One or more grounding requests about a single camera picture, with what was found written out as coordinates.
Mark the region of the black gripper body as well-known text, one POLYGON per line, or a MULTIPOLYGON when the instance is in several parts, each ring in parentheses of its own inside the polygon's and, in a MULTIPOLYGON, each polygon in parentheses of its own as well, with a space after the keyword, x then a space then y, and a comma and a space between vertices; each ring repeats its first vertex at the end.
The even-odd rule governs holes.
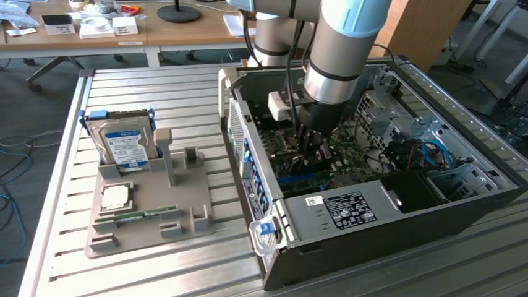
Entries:
POLYGON ((300 109, 300 123, 309 130, 320 132, 328 137, 336 129, 344 111, 346 102, 336 105, 326 105, 320 102, 308 103, 300 109))

